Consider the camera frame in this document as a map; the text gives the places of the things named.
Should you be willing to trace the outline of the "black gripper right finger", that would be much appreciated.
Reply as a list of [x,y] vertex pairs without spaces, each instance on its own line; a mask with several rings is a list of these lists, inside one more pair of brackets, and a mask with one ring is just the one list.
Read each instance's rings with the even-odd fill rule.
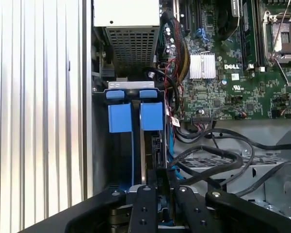
[[180,184],[173,169],[168,181],[191,233],[291,233],[291,219],[224,191],[204,197]]

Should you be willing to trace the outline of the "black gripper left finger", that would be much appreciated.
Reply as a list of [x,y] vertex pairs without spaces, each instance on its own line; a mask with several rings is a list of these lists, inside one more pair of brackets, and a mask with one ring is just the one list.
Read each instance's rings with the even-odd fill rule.
[[108,188],[23,230],[25,233],[156,233],[157,170],[128,192]]

